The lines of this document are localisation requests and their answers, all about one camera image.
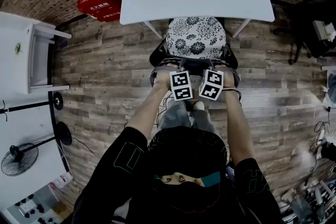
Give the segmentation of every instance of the table leg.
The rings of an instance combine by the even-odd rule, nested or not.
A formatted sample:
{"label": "table leg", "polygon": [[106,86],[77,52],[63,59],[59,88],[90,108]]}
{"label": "table leg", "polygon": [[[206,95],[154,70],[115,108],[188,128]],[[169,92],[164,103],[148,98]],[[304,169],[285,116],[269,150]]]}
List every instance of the table leg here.
{"label": "table leg", "polygon": [[154,26],[149,21],[144,21],[144,24],[148,26],[159,38],[163,38],[162,35],[154,28]]}
{"label": "table leg", "polygon": [[242,31],[242,29],[249,23],[249,21],[251,21],[250,19],[246,19],[242,25],[237,29],[237,31],[232,35],[233,38],[235,38],[239,33],[240,31]]}

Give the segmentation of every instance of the black and white marker cube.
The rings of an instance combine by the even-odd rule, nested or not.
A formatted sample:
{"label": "black and white marker cube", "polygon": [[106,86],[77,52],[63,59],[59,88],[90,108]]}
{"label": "black and white marker cube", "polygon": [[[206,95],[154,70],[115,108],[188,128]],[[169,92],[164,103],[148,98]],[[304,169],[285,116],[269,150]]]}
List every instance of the black and white marker cube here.
{"label": "black and white marker cube", "polygon": [[177,73],[170,72],[170,84],[175,101],[190,99],[193,97],[188,71]]}
{"label": "black and white marker cube", "polygon": [[223,89],[224,73],[206,70],[199,89],[199,96],[217,100]]}

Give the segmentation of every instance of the gray pants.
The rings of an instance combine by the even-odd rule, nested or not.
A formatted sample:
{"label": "gray pants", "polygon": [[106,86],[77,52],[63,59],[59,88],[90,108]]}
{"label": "gray pants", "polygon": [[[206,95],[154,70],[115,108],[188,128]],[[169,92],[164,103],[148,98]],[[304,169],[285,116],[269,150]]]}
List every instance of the gray pants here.
{"label": "gray pants", "polygon": [[196,110],[191,116],[195,119],[193,125],[189,120],[188,112],[183,101],[172,101],[169,107],[160,119],[157,127],[158,131],[162,129],[173,128],[177,126],[193,127],[214,134],[219,133],[210,120],[210,115],[204,110]]}

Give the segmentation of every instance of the person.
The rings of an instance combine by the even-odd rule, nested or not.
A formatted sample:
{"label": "person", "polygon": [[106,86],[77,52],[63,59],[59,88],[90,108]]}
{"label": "person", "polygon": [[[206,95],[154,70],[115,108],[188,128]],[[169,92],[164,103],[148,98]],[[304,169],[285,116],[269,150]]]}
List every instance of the person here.
{"label": "person", "polygon": [[[224,79],[225,87],[234,87],[231,73]],[[202,102],[194,105],[193,124],[185,102],[170,102],[148,145],[169,89],[169,73],[158,72],[78,197],[72,223],[281,223],[237,92],[224,91],[234,183],[225,174],[225,144]]]}

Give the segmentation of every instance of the hand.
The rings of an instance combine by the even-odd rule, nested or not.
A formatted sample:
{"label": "hand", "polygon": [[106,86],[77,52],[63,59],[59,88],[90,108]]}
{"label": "hand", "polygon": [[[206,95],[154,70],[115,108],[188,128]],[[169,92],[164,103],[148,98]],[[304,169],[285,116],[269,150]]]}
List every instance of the hand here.
{"label": "hand", "polygon": [[[226,67],[226,65],[216,65],[215,68]],[[224,72],[224,87],[235,88],[235,78],[231,72]]]}
{"label": "hand", "polygon": [[[178,68],[177,65],[173,65],[171,63],[168,63],[167,66],[169,67],[175,67]],[[167,91],[170,89],[170,75],[167,71],[159,71],[156,74],[154,85],[157,85],[158,87],[163,87]]]}

